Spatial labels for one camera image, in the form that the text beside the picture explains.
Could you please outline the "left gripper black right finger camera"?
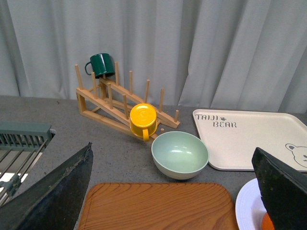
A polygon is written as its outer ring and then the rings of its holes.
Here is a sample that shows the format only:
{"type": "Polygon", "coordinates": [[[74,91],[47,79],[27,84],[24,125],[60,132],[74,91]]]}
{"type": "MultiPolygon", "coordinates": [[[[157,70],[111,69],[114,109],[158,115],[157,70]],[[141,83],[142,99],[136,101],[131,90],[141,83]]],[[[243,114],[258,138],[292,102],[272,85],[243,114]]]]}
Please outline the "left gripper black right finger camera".
{"type": "Polygon", "coordinates": [[[257,147],[252,165],[276,230],[307,228],[307,176],[257,147]]]}

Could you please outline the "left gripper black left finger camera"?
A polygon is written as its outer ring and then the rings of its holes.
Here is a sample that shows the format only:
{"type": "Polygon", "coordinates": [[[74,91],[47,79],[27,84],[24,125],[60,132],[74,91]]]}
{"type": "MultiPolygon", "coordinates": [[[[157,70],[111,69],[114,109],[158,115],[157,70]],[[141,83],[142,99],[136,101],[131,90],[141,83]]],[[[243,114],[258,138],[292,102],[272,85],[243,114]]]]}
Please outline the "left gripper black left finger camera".
{"type": "Polygon", "coordinates": [[[92,144],[79,150],[0,209],[2,230],[72,230],[93,165],[92,144]]]}

